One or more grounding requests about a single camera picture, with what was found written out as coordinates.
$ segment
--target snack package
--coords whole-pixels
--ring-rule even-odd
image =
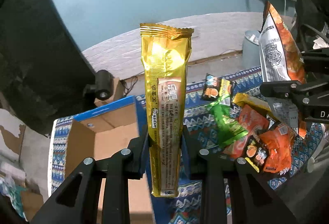
[[[271,3],[265,4],[263,16],[264,22],[259,37],[263,82],[298,80],[305,83],[302,55],[290,31]],[[267,98],[267,101],[277,119],[289,125],[301,137],[305,137],[306,124],[298,124],[296,105],[288,99]]]
[[[235,119],[230,118],[230,96],[221,96],[217,101],[206,105],[206,109],[214,116],[218,126],[218,146],[224,147],[248,134]]]
[[[294,132],[287,125],[280,123],[273,130],[269,130],[259,138],[269,151],[263,171],[278,173],[280,176],[290,170],[291,167],[291,141]]]
[[[141,24],[152,194],[176,197],[192,28]]]
[[[260,172],[268,158],[269,153],[253,136],[250,136],[247,140],[247,144],[244,150],[244,158],[249,164],[257,171]]]
[[[244,105],[247,104],[251,108],[255,109],[257,112],[259,112],[261,115],[270,115],[272,118],[275,118],[267,102],[254,96],[251,96],[247,93],[237,93],[233,99],[233,103],[240,107],[244,107]]]
[[[256,139],[259,132],[267,130],[269,127],[269,121],[247,104],[243,107],[238,122],[248,131],[248,134],[226,147],[223,151],[234,159],[243,155],[243,150],[250,136]]]
[[[234,88],[233,83],[226,79],[220,79],[207,73],[206,82],[201,99],[206,101],[216,101],[218,97],[225,94],[231,95]]]

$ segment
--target black fabric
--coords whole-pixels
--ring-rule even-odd
[[[17,117],[45,134],[56,118],[94,108],[94,71],[52,0],[5,0],[0,9],[0,91]]]

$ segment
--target green snack package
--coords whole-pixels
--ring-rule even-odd
[[[218,126],[218,146],[224,147],[234,143],[248,134],[238,121],[230,118],[230,96],[223,95],[217,101],[206,105]]]

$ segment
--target open box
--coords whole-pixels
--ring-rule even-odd
[[[135,96],[74,116],[65,140],[66,157],[61,162],[64,177],[87,157],[100,160],[126,148],[132,138],[139,136],[144,124],[146,113]],[[131,223],[152,223],[153,210],[146,174],[141,180],[128,180],[128,186]],[[97,223],[101,223],[104,187],[105,179],[101,186]]]

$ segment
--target white label on wrapper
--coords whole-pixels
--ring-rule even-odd
[[[161,166],[161,195],[172,196],[177,187],[177,169],[180,163],[179,92],[181,78],[159,78],[159,137]]]
[[[268,13],[259,38],[263,82],[291,80],[276,25]],[[267,98],[272,113],[298,133],[298,110],[290,100]]]

